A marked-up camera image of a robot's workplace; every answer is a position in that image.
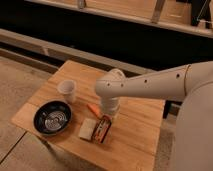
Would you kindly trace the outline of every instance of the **black bowl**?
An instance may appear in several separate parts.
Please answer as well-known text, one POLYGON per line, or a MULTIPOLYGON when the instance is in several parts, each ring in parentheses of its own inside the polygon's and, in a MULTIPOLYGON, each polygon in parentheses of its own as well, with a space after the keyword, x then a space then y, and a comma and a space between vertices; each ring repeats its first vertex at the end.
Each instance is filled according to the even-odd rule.
POLYGON ((43 105, 35 114, 34 126, 42 134, 52 135, 62 131, 72 116, 69 106, 61 101, 43 105))

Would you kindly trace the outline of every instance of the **concrete floor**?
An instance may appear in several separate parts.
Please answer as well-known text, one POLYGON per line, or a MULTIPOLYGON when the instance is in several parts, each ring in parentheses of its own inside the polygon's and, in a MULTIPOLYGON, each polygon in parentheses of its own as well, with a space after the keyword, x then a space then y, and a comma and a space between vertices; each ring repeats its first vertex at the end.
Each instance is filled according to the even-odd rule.
MULTIPOLYGON (((25 133, 10 123, 11 117, 50 76, 44 71, 0 57, 0 171, 101 170, 55 146, 48 149, 29 133, 7 156, 25 133)), ((169 115, 162 123, 155 171, 165 171, 168 166, 175 119, 169 115)))

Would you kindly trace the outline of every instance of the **paper cup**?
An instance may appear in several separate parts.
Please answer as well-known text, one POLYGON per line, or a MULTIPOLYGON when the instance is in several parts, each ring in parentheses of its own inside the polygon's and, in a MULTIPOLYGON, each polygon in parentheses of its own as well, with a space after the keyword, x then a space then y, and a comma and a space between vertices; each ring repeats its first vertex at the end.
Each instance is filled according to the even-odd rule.
POLYGON ((58 84, 57 90, 64 96, 68 103, 74 103, 76 100, 76 82, 73 80, 64 80, 58 84))

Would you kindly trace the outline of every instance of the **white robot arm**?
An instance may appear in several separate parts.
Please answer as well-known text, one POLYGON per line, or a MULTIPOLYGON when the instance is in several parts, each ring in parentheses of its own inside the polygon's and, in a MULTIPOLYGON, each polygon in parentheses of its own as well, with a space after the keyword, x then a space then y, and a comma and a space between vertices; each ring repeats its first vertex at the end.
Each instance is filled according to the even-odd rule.
POLYGON ((182 101, 170 170, 213 170, 213 62, 131 78, 113 69, 97 80, 95 91, 107 114, 117 111, 120 96, 182 101))

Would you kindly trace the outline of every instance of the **carrot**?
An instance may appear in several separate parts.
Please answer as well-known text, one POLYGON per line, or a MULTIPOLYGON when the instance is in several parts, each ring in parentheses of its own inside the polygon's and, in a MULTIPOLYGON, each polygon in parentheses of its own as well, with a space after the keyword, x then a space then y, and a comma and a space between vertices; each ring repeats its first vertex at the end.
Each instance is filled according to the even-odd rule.
POLYGON ((95 104, 87 104, 87 107, 90 109, 90 111, 98 118, 101 119, 102 114, 100 112, 100 109, 95 104))

